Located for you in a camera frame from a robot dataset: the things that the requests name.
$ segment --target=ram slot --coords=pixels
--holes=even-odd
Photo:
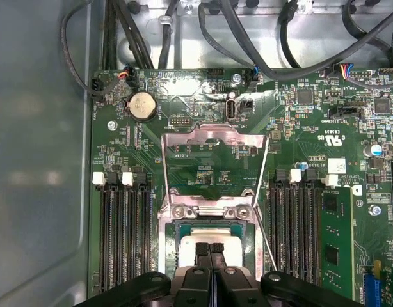
[[[314,284],[320,286],[322,283],[320,270],[321,270],[321,259],[320,259],[320,250],[321,244],[319,240],[319,233],[320,233],[320,211],[321,211],[321,204],[322,204],[322,192],[320,189],[313,189],[312,190],[312,240],[313,240],[313,259],[314,259]]]
[[[279,264],[279,249],[278,249],[278,202],[277,202],[278,189],[274,187],[270,190],[270,208],[269,208],[269,237],[271,239],[270,247],[272,255],[275,257],[275,262]]]
[[[291,204],[291,188],[286,187],[284,193],[284,202],[281,203],[281,207],[284,208],[284,247],[285,247],[285,269],[284,272],[287,274],[292,274],[293,269],[293,257],[292,257],[292,247],[293,247],[293,236],[292,236],[292,204]]]
[[[128,192],[127,204],[127,278],[136,277],[137,192]]]
[[[121,285],[124,275],[124,191],[116,192],[116,285]]]
[[[279,254],[279,269],[284,272],[286,268],[286,244],[285,244],[285,193],[282,185],[278,186],[277,189],[277,223],[282,225],[282,227],[278,228],[278,240],[277,240],[277,249]]]
[[[298,268],[299,268],[299,278],[302,280],[307,280],[307,270],[309,268],[309,256],[308,256],[308,246],[307,242],[309,240],[309,233],[307,231],[306,223],[306,212],[307,204],[305,202],[306,190],[303,186],[298,189],[299,193],[299,204],[298,204],[298,227],[299,227],[299,257],[298,257]]]
[[[141,273],[148,272],[151,268],[151,228],[152,208],[150,191],[142,191],[142,267]]]
[[[298,203],[299,203],[298,185],[293,184],[289,189],[289,220],[290,220],[290,259],[291,259],[291,274],[294,277],[299,277],[299,236],[301,230],[299,229],[298,218]]]
[[[100,190],[100,291],[108,290],[108,200],[109,191]]]

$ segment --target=integrated circuit chip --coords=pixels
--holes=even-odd
[[[339,250],[331,245],[325,246],[325,258],[331,264],[339,264]]]
[[[376,113],[376,114],[390,114],[390,99],[376,98],[374,100],[374,113]]]
[[[311,88],[298,90],[298,104],[313,104],[313,90]]]
[[[337,212],[337,196],[335,194],[325,193],[323,200],[325,210]]]

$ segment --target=green circuit board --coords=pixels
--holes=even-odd
[[[95,85],[104,87],[117,73],[98,72]],[[232,81],[234,74],[240,75],[239,84]],[[352,76],[389,83],[393,69],[354,70]],[[113,181],[131,172],[141,184],[135,193],[92,185],[91,296],[145,271],[161,271],[161,136],[226,123],[241,134],[269,137],[259,206],[279,269],[367,306],[393,306],[393,88],[368,90],[321,73],[262,84],[248,69],[137,70],[134,78],[135,89],[121,80],[104,99],[93,101],[92,172]],[[155,98],[153,119],[141,123],[128,112],[127,100],[135,91]],[[236,94],[232,114],[230,92]],[[112,129],[109,122],[115,124]],[[374,157],[373,145],[382,149]],[[263,153],[263,148],[226,146],[217,139],[174,146],[167,155],[170,187],[212,200],[239,196],[254,189]],[[303,180],[292,183],[291,170],[297,168],[303,168]],[[381,212],[375,215],[377,207]],[[232,235],[241,237],[243,263],[253,272],[250,225],[216,223],[228,223]],[[178,265],[178,238],[188,226],[165,228],[163,270],[170,277]],[[265,272],[271,269],[267,252],[263,266]],[[380,305],[371,305],[372,297]]]

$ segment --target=black ram slot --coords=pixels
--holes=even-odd
[[[305,189],[300,187],[298,190],[299,193],[299,204],[298,204],[298,226],[301,232],[301,235],[299,236],[299,278],[302,280],[307,280],[306,277],[306,271],[308,268],[308,263],[307,263],[307,255],[308,255],[308,249],[306,246],[306,241],[309,237],[309,233],[307,232],[306,224],[305,224],[305,211],[306,211],[306,206],[304,202],[304,194],[306,193]]]
[[[269,208],[269,236],[271,239],[270,246],[272,255],[275,257],[275,262],[279,265],[279,250],[277,247],[278,242],[278,202],[277,202],[278,189],[272,188],[270,192],[270,208]]]
[[[293,257],[292,257],[292,247],[293,247],[293,241],[292,241],[292,235],[291,232],[293,229],[291,229],[292,226],[292,214],[291,214],[291,189],[290,187],[285,188],[285,194],[284,194],[284,211],[285,211],[285,223],[284,223],[284,247],[285,247],[285,268],[284,271],[288,274],[292,274],[292,268],[293,268]]]
[[[127,278],[136,277],[137,192],[128,192],[127,206]]]
[[[124,275],[124,191],[116,192],[116,285],[121,285]]]
[[[285,193],[283,186],[278,187],[277,189],[277,223],[282,225],[282,227],[278,228],[278,240],[277,240],[277,249],[279,250],[279,264],[278,268],[281,271],[285,271],[286,267],[286,244],[285,244],[285,207],[283,206],[285,201]]]
[[[302,229],[299,229],[298,219],[298,186],[296,184],[291,185],[290,189],[290,221],[291,221],[291,274],[294,277],[299,277],[299,236],[302,234]]]
[[[151,268],[151,227],[152,227],[152,208],[151,208],[151,192],[143,191],[143,267],[142,274],[148,272]]]
[[[100,292],[108,289],[108,235],[107,233],[107,208],[108,191],[100,190]]]

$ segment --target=blue slot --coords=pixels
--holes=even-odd
[[[372,274],[364,276],[364,303],[367,307],[381,307],[381,281]]]

